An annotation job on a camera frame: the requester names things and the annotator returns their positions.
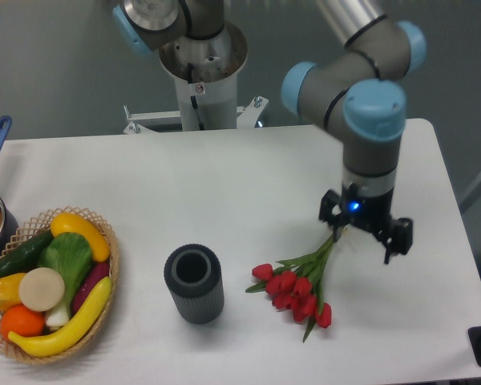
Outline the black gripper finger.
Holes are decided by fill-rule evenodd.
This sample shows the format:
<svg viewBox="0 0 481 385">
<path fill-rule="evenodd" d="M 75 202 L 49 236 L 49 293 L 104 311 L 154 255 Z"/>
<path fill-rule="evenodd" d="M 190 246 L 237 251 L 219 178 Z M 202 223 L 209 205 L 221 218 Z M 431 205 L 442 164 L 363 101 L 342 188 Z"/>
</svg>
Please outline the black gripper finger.
<svg viewBox="0 0 481 385">
<path fill-rule="evenodd" d="M 341 197 L 332 189 L 328 190 L 321 199 L 318 218 L 332 229 L 333 241 L 338 242 L 345 227 L 341 208 Z"/>
<path fill-rule="evenodd" d="M 384 264 L 394 255 L 407 255 L 413 245 L 413 220 L 408 217 L 390 218 L 378 232 L 378 240 L 385 247 Z"/>
</svg>

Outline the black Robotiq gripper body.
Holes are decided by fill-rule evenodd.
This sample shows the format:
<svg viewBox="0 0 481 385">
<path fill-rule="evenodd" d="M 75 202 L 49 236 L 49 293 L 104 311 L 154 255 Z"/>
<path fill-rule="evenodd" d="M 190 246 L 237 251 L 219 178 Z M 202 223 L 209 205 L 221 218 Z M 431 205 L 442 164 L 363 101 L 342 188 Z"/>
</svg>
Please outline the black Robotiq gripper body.
<svg viewBox="0 0 481 385">
<path fill-rule="evenodd" d="M 388 235 L 392 222 L 390 209 L 393 194 L 394 190 L 391 189 L 376 197 L 363 197 L 358 193 L 357 186 L 342 187 L 341 226 L 352 225 L 381 241 Z"/>
</svg>

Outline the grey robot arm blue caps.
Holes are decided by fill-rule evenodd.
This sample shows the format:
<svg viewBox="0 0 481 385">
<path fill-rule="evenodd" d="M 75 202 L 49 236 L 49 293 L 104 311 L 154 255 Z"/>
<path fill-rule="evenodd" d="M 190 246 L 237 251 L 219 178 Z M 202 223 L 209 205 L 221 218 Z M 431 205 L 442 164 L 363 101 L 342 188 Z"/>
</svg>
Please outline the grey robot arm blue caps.
<svg viewBox="0 0 481 385">
<path fill-rule="evenodd" d="M 386 256 L 406 254 L 413 221 L 390 208 L 406 95 L 398 81 L 421 66 L 426 40 L 416 25 L 393 22 L 376 1 L 320 1 L 343 44 L 329 66 L 302 62 L 281 85 L 281 101 L 343 146 L 342 190 L 321 199 L 319 218 L 335 232 L 371 233 Z M 114 18 L 131 47 L 157 51 L 174 79 L 186 131 L 236 128 L 236 77 L 247 59 L 243 33 L 224 17 L 222 1 L 118 1 Z"/>
</svg>

